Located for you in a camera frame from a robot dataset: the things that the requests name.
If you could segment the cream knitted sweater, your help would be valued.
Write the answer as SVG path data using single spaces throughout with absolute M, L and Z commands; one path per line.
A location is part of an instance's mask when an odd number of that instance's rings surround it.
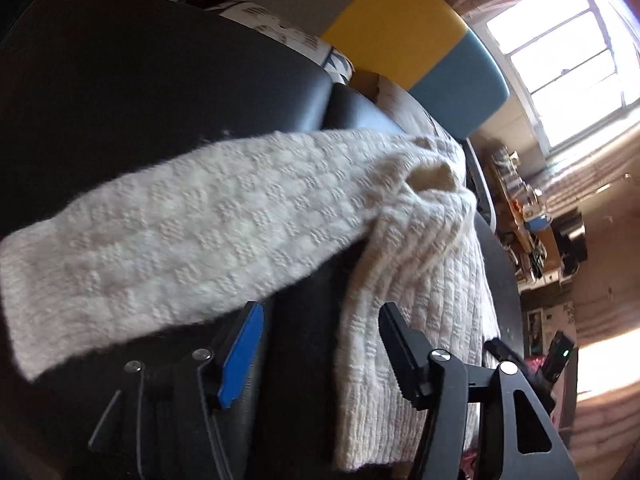
M 1 300 L 27 379 L 92 350 L 204 322 L 367 247 L 342 305 L 334 463 L 403 463 L 424 418 L 393 382 L 378 309 L 476 365 L 498 332 L 476 199 L 449 136 L 275 132 L 125 174 L 2 240 Z

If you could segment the black appliance on table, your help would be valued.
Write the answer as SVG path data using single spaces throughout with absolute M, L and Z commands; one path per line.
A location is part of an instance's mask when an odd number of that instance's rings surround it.
M 556 246 L 562 260 L 562 273 L 567 278 L 577 273 L 588 260 L 586 227 L 582 212 L 575 208 L 552 221 Z

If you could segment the blue handbag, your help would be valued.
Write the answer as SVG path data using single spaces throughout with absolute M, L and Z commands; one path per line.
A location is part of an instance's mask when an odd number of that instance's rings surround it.
M 541 214 L 525 221 L 526 229 L 532 233 L 538 233 L 551 226 L 552 218 L 548 214 Z

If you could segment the wooden side table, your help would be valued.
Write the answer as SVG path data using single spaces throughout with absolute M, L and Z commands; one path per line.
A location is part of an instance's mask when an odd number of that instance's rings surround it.
M 552 226 L 538 233 L 526 229 L 526 220 L 551 214 L 544 194 L 522 178 L 518 166 L 518 153 L 502 146 L 489 156 L 486 174 L 494 199 L 498 237 L 514 265 L 518 291 L 526 292 L 561 283 L 564 275 Z

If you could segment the deer print cushion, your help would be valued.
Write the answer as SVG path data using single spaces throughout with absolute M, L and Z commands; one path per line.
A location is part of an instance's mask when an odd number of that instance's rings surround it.
M 459 144 L 411 94 L 383 76 L 378 77 L 375 104 L 406 133 L 428 134 Z

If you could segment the patterned white blue cushion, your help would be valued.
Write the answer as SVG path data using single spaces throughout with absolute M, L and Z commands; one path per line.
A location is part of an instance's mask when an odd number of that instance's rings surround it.
M 321 38 L 304 32 L 279 15 L 259 4 L 247 1 L 228 1 L 208 8 L 230 21 L 284 44 L 323 68 L 337 84 L 348 85 L 354 73 L 350 59 Z

